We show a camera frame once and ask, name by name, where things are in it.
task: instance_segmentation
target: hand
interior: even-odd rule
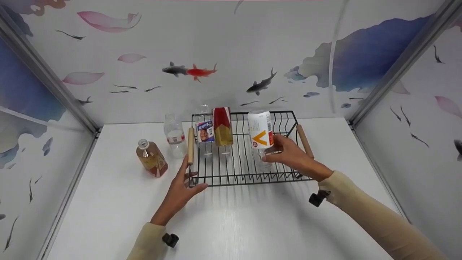
[[[152,216],[151,223],[159,226],[165,226],[168,221],[182,209],[186,203],[194,197],[194,195],[200,193],[207,188],[207,183],[201,183],[193,188],[188,188],[188,183],[185,181],[189,180],[190,176],[194,176],[197,173],[186,173],[188,168],[188,155],[183,159],[178,173],[170,184],[169,191],[164,198],[164,201],[157,209],[154,216]]]
[[[294,141],[282,135],[274,135],[274,146],[269,151],[281,153],[266,155],[262,158],[263,161],[280,162],[314,180],[322,181],[333,173],[322,163],[311,159]]]

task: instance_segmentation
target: left hand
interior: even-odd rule
[[[200,193],[201,191],[207,188],[207,183],[198,184],[195,187],[188,188],[188,183],[190,176],[194,176],[197,173],[186,173],[188,168],[188,155],[183,159],[183,164],[181,165],[178,173],[170,184],[169,191],[164,198],[164,201],[157,209],[154,216],[152,216],[151,223],[155,225],[165,226],[168,221],[182,209],[186,203],[194,197],[194,195]]]

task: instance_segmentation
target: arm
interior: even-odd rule
[[[172,180],[164,201],[146,223],[135,241],[127,260],[156,260],[164,248],[162,236],[166,233],[165,226],[169,220],[196,194],[207,188],[207,183],[201,183],[193,188],[187,188],[190,176],[197,173],[185,174],[188,167],[188,156],[184,157],[175,178]]]
[[[280,162],[319,182],[330,191],[327,201],[358,223],[395,260],[446,259],[414,226],[359,189],[347,176],[311,159],[291,139],[274,136],[274,150],[263,160]]]
[[[446,259],[413,225],[334,171],[319,183],[327,201],[358,223],[393,259]]]

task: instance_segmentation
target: wooden handle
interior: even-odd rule
[[[297,132],[298,132],[298,135],[300,136],[300,140],[302,141],[303,148],[305,149],[306,154],[310,158],[314,159],[315,156],[313,154],[313,151],[311,151],[310,144],[308,143],[308,140],[306,139],[305,131],[303,131],[302,125],[299,125],[299,124],[297,125]]]
[[[194,128],[188,130],[188,165],[194,162]]]

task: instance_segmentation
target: wall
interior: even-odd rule
[[[450,259],[462,259],[461,26],[403,76],[408,94],[387,94],[357,129],[410,221]]]
[[[38,257],[91,141],[0,38],[0,259]]]
[[[100,125],[190,120],[202,103],[349,117],[442,2],[0,0]]]

